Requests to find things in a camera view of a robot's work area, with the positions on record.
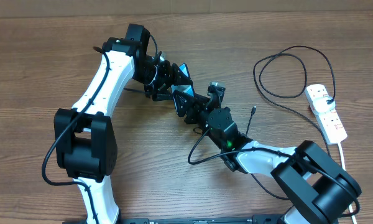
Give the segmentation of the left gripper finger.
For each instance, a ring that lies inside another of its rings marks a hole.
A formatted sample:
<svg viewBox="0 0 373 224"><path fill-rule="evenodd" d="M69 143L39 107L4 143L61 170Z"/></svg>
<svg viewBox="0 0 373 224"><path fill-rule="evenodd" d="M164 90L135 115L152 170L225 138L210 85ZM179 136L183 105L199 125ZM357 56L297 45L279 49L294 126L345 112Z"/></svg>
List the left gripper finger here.
<svg viewBox="0 0 373 224"><path fill-rule="evenodd" d="M153 101L166 101L166 100L173 100L172 94L168 91L157 91L152 94Z"/></svg>
<svg viewBox="0 0 373 224"><path fill-rule="evenodd" d="M172 64L173 81L172 84L175 86L179 85L193 85L193 81L190 78L187 64L183 63L178 66L176 63Z"/></svg>

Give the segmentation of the blue screen Galaxy smartphone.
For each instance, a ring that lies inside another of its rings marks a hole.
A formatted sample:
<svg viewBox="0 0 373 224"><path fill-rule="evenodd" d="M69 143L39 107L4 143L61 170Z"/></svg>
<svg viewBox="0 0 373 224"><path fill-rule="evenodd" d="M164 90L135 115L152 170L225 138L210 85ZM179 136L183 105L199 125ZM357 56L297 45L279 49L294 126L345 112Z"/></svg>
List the blue screen Galaxy smartphone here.
<svg viewBox="0 0 373 224"><path fill-rule="evenodd" d="M183 63L178 68L175 68L176 64L173 64L173 71L174 71L174 83L171 86L172 93L176 90L186 93L190 96L195 95L195 91L193 89L193 82L190 78L189 70L187 64Z"/></svg>

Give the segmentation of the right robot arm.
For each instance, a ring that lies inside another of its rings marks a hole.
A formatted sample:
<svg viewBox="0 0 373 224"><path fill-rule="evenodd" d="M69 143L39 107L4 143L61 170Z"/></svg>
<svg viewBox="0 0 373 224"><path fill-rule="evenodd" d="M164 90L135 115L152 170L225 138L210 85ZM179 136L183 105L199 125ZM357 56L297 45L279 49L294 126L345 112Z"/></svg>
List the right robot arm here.
<svg viewBox="0 0 373 224"><path fill-rule="evenodd" d="M238 130L230 109L221 107L223 88L210 87L208 96L192 89L173 89L172 95L177 115L202 129L229 169L276 181L292 203L282 223L334 223L359 212L359 184L316 143L273 147L248 138Z"/></svg>

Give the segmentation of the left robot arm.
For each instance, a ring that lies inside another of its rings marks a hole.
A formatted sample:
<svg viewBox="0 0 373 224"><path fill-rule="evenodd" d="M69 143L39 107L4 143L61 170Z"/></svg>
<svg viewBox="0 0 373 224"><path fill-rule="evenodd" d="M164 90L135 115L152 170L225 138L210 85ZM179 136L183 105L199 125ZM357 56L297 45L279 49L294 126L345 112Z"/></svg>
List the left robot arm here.
<svg viewBox="0 0 373 224"><path fill-rule="evenodd" d="M88 216L85 223L119 223L110 175L117 159L111 117L130 80L144 86L154 101L172 100L174 93L193 96L193 82L185 64L166 61L160 52L147 55L153 37L142 25L129 24L125 37L109 38L102 47L101 63L83 96L54 117L55 142L50 149L57 164L80 188Z"/></svg>

